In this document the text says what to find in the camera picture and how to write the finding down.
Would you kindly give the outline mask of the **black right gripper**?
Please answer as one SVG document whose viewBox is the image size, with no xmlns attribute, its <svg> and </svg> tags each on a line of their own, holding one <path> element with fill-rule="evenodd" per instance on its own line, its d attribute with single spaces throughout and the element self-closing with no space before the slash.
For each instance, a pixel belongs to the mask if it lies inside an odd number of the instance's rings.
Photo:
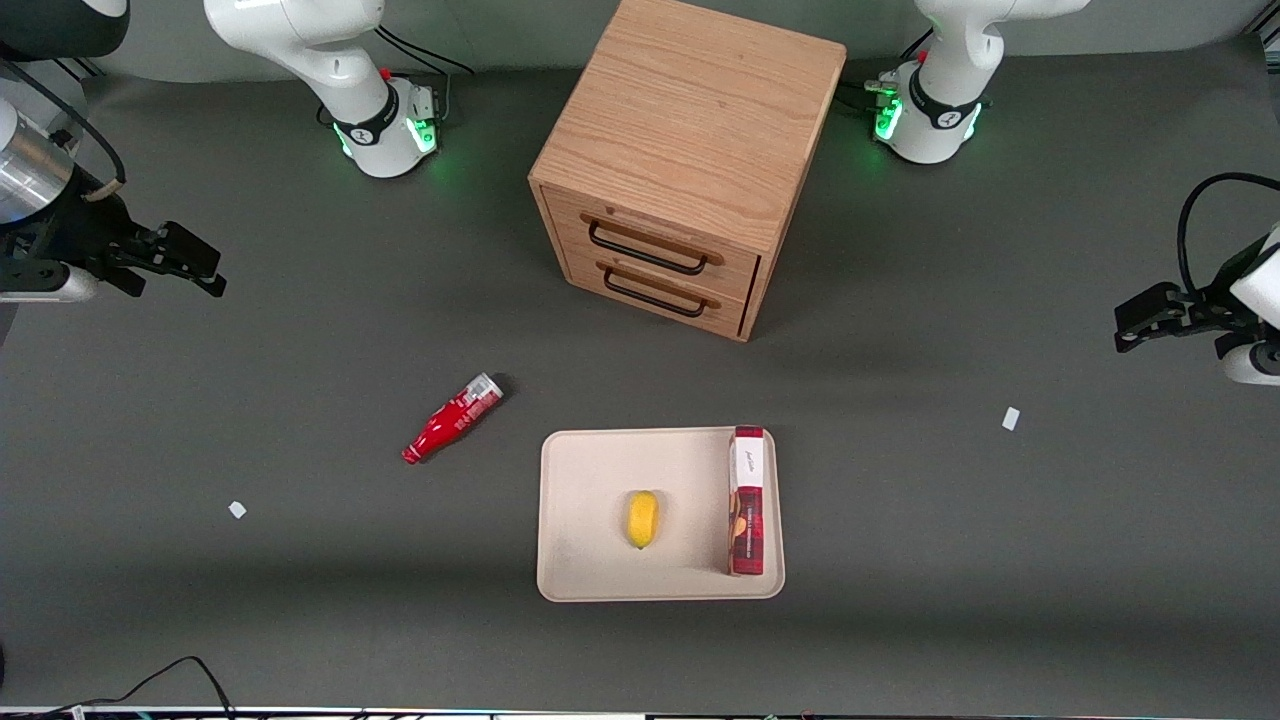
<svg viewBox="0 0 1280 720">
<path fill-rule="evenodd" d="M 175 277 L 221 297 L 227 279 L 218 273 L 221 254 L 175 222 L 150 231 L 134 222 L 116 195 L 87 202 L 69 190 L 46 208 L 3 192 L 3 260 L 58 260 L 96 272 L 120 292 L 138 299 L 143 274 Z"/>
</svg>

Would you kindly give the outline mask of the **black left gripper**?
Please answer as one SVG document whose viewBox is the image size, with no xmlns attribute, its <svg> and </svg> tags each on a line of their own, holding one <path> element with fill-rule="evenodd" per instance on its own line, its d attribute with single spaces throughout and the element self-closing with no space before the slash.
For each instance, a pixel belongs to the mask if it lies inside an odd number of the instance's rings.
<svg viewBox="0 0 1280 720">
<path fill-rule="evenodd" d="M 1277 342 L 1279 328 L 1279 245 L 1276 238 L 1260 238 L 1229 258 L 1215 278 L 1198 287 L 1190 275 L 1189 260 L 1183 259 L 1183 284 L 1197 304 L 1222 319 L 1231 319 L 1239 333 L 1263 342 Z M 1115 350 L 1128 354 L 1140 345 L 1161 338 L 1199 334 L 1203 328 L 1185 314 L 1179 284 L 1158 282 L 1115 307 Z"/>
</svg>

